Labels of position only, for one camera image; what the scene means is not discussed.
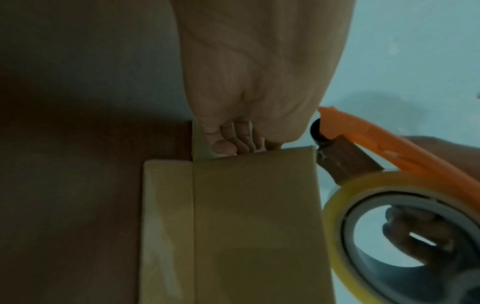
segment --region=cardboard box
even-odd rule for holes
[[[314,148],[144,165],[140,304],[332,304]]]

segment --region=orange handle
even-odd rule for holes
[[[401,171],[442,178],[480,203],[480,182],[414,143],[364,119],[334,107],[320,107],[320,133],[328,139],[340,135],[386,159]]]

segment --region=light blue wall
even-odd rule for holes
[[[343,58],[323,106],[401,135],[429,135],[480,146],[479,0],[358,0]],[[312,145],[308,133],[286,145]],[[322,202],[334,187],[318,169]],[[365,239],[384,259],[399,258],[382,240],[381,212]],[[358,303],[335,278],[338,304]]]

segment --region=hand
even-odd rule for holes
[[[475,179],[480,180],[480,149],[450,143],[431,137],[411,137],[411,141],[450,162]],[[435,270],[452,265],[455,248],[462,234],[439,215],[409,207],[394,206],[386,211],[387,224],[383,226],[385,237],[400,251]],[[411,236],[414,233],[434,245]]]
[[[185,91],[224,155],[298,139],[347,37],[354,0],[172,0]]]

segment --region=tape roll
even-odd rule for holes
[[[343,185],[323,209],[323,223],[331,266],[347,289],[362,303],[382,304],[382,297],[355,271],[343,242],[343,228],[346,216],[362,200],[386,192],[411,193],[431,197],[449,207],[468,214],[480,223],[480,207],[471,202],[471,196],[443,180],[431,176],[402,171],[380,172],[362,176]]]

